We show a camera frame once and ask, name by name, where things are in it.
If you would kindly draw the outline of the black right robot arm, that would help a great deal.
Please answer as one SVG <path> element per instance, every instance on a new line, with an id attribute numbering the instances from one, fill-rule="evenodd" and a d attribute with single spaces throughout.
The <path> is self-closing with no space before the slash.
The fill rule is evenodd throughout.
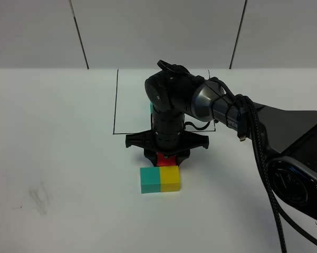
<path id="1" fill-rule="evenodd" d="M 317 111 L 287 111 L 234 95 L 216 77 L 192 75 L 185 67 L 159 61 L 160 71 L 145 81 L 152 103 L 150 130 L 128 134 L 126 146 L 154 155 L 188 158 L 190 150 L 207 148 L 209 138 L 185 130 L 189 115 L 203 122 L 221 122 L 261 147 L 266 178 L 289 206 L 317 220 Z"/>

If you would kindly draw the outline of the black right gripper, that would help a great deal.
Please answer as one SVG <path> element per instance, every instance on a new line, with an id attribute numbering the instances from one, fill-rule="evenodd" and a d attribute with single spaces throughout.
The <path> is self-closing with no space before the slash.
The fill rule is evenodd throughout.
<path id="1" fill-rule="evenodd" d="M 197 127 L 192 122 L 185 122 L 185 114 L 176 109 L 160 111 L 151 109 L 151 129 L 139 133 L 127 134 L 126 147 L 136 146 L 144 149 L 144 156 L 153 166 L 157 166 L 157 153 L 176 154 L 176 165 L 190 157 L 190 150 L 209 147 L 209 137 L 186 131 L 186 126 L 198 131 L 206 129 L 209 124 Z"/>

